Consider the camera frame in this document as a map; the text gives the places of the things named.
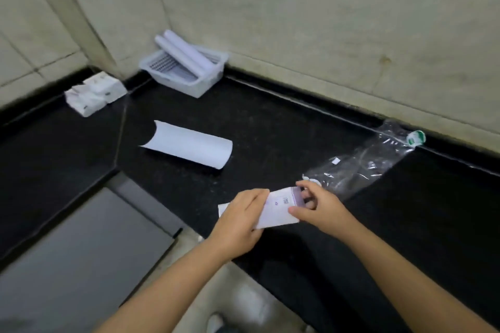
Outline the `white tissue pack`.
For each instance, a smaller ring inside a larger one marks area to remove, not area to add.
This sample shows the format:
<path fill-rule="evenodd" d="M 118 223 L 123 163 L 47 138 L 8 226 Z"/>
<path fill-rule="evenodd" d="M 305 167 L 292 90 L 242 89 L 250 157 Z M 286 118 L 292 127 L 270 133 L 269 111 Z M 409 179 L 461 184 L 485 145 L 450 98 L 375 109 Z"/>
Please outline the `white tissue pack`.
<path fill-rule="evenodd" d="M 84 118 L 91 116 L 103 109 L 107 102 L 105 99 L 94 93 L 90 86 L 77 84 L 64 91 L 66 103 Z"/>
<path fill-rule="evenodd" d="M 102 71 L 83 81 L 91 93 L 101 98 L 107 104 L 112 104 L 124 97 L 128 90 L 119 79 Z"/>

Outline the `person's white shoe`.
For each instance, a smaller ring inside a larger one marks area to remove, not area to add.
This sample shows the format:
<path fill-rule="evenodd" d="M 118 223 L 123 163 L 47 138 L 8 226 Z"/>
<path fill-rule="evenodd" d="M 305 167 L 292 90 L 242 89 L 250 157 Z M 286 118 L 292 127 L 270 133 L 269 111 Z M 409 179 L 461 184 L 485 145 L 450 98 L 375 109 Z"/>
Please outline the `person's white shoe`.
<path fill-rule="evenodd" d="M 226 326 L 226 322 L 224 320 L 223 315 L 218 312 L 213 313 L 207 320 L 207 324 L 205 327 L 205 333 L 220 333 Z"/>

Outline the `person's left forearm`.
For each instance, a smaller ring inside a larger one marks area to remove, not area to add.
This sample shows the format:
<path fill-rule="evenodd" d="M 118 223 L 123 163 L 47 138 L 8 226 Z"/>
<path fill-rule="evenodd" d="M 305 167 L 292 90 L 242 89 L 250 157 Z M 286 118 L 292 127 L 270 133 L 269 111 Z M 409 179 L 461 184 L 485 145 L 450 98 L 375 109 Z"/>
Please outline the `person's left forearm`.
<path fill-rule="evenodd" d="M 201 289 L 236 255 L 226 242 L 205 240 L 129 299 L 95 333 L 172 333 Z"/>

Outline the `person's right hand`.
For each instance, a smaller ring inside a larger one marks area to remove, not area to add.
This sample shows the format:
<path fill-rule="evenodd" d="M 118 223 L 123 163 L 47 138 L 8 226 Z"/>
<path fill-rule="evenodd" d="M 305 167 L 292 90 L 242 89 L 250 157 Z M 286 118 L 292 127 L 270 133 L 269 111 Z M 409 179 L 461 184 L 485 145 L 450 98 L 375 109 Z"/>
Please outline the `person's right hand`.
<path fill-rule="evenodd" d="M 302 188 L 305 207 L 315 210 L 315 223 L 311 225 L 337 239 L 344 238 L 357 220 L 339 198 L 309 180 L 297 181 L 296 185 Z"/>

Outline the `white paper packet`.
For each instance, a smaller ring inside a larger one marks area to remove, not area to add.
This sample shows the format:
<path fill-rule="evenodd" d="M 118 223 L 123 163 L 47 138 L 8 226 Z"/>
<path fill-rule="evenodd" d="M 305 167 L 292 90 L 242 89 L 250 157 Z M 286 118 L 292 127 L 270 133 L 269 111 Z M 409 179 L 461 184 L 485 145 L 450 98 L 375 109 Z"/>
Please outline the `white paper packet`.
<path fill-rule="evenodd" d="M 270 192 L 259 220 L 253 226 L 253 229 L 265 229 L 298 223 L 299 220 L 288 211 L 291 206 L 305 208 L 300 187 L 287 187 Z"/>

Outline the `person's right forearm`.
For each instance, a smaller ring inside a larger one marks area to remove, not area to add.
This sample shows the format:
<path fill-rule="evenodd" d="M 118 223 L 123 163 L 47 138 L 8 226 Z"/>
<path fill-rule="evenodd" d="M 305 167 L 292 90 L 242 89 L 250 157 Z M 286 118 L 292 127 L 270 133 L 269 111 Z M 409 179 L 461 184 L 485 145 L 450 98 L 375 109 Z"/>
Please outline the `person's right forearm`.
<path fill-rule="evenodd" d="M 357 220 L 336 235 L 413 333 L 500 333 Z"/>

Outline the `white plastic basket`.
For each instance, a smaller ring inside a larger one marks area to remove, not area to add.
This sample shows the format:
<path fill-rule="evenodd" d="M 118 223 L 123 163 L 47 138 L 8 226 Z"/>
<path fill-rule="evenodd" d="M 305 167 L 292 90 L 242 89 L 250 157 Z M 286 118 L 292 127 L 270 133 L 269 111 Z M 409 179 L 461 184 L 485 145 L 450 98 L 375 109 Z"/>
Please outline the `white plastic basket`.
<path fill-rule="evenodd" d="M 139 68 L 148 72 L 161 85 L 191 97 L 200 98 L 222 79 L 229 54 L 203 46 L 194 45 L 193 47 L 214 64 L 213 70 L 203 77 L 196 77 L 164 50 L 143 58 L 139 62 Z"/>

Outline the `curled white paper sheet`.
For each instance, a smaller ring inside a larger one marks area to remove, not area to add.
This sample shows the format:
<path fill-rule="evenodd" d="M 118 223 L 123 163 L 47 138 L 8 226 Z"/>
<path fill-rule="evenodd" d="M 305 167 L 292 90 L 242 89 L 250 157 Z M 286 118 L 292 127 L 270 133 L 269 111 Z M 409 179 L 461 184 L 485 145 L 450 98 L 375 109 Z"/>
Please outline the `curled white paper sheet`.
<path fill-rule="evenodd" d="M 231 140 L 155 120 L 155 133 L 142 148 L 220 170 L 233 151 Z"/>

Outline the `clear plastic bag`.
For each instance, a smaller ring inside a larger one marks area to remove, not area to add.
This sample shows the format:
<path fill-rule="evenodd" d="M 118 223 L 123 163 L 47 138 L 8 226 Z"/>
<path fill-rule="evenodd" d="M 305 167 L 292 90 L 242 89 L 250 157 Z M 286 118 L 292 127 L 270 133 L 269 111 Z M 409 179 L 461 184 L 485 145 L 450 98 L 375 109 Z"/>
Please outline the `clear plastic bag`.
<path fill-rule="evenodd" d="M 408 131 L 396 121 L 385 120 L 374 136 L 352 153 L 334 156 L 306 171 L 302 178 L 320 185 L 344 202 L 379 180 L 426 140 L 421 130 Z"/>

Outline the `white paper roll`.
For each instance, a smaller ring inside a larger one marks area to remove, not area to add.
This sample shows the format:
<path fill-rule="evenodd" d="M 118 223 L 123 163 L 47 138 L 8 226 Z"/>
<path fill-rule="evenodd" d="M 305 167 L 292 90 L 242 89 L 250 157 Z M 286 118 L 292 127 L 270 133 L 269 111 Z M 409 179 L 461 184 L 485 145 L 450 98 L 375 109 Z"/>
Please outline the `white paper roll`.
<path fill-rule="evenodd" d="M 161 47 L 165 52 L 171 55 L 175 60 L 177 60 L 181 65 L 188 69 L 195 76 L 203 77 L 206 74 L 200 65 L 198 65 L 193 59 L 191 59 L 182 50 L 178 49 L 175 45 L 170 43 L 166 38 L 160 35 L 156 35 L 154 41 Z"/>
<path fill-rule="evenodd" d="M 182 50 L 191 59 L 193 59 L 198 65 L 200 65 L 206 72 L 210 72 L 214 68 L 214 64 L 197 51 L 191 44 L 182 39 L 179 35 L 174 33 L 172 30 L 166 30 L 163 33 L 163 37 L 166 38 L 170 43 L 175 45 L 178 49 Z"/>

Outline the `person's left hand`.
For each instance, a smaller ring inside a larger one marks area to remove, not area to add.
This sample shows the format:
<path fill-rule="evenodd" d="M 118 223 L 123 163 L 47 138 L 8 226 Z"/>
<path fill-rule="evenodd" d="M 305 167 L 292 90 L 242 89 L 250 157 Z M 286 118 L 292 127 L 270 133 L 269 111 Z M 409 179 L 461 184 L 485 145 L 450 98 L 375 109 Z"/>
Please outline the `person's left hand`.
<path fill-rule="evenodd" d="M 232 201 L 216 222 L 207 239 L 210 251 L 222 264 L 248 253 L 263 233 L 263 229 L 242 229 L 232 222 Z"/>

